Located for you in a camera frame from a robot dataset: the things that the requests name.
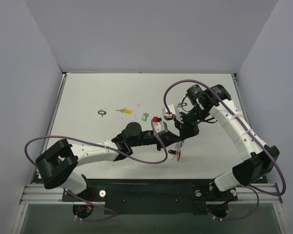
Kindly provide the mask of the red keyring with keys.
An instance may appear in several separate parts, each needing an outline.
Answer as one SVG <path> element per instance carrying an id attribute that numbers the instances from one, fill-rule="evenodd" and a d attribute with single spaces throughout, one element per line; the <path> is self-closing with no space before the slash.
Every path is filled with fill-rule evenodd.
<path id="1" fill-rule="evenodd" d="M 181 158 L 181 147 L 180 147 L 180 142 L 175 144 L 174 150 L 177 152 L 175 155 L 173 155 L 173 158 L 176 159 L 176 161 L 179 161 Z"/>

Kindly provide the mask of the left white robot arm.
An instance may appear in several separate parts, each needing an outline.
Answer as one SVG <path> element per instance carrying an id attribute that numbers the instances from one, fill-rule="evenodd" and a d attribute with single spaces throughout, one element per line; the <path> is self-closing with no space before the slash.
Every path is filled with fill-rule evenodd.
<path id="1" fill-rule="evenodd" d="M 73 192 L 78 200 L 87 200 L 91 189 L 86 177 L 74 171 L 76 167 L 100 161 L 123 160 L 133 154 L 132 147 L 156 145 L 160 150 L 180 141 L 179 136 L 167 129 L 165 122 L 156 122 L 151 126 L 153 130 L 143 131 L 139 123 L 131 122 L 115 138 L 95 145 L 58 140 L 35 161 L 44 187 L 62 187 Z"/>

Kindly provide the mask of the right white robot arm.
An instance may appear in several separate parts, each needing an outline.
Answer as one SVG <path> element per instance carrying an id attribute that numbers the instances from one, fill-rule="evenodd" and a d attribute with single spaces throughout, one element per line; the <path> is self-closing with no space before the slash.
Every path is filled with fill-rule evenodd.
<path id="1" fill-rule="evenodd" d="M 175 121 L 180 139 L 198 135 L 198 125 L 212 116 L 223 127 L 236 146 L 242 162 L 228 172 L 216 177 L 208 188 L 213 199 L 220 199 L 226 191 L 239 185 L 248 186 L 265 176 L 274 168 L 280 152 L 276 146 L 269 146 L 251 129 L 243 114 L 237 110 L 231 96 L 220 84 L 210 90 L 202 90 L 198 84 L 191 86 L 186 93 L 193 108 L 181 112 L 182 121 Z"/>

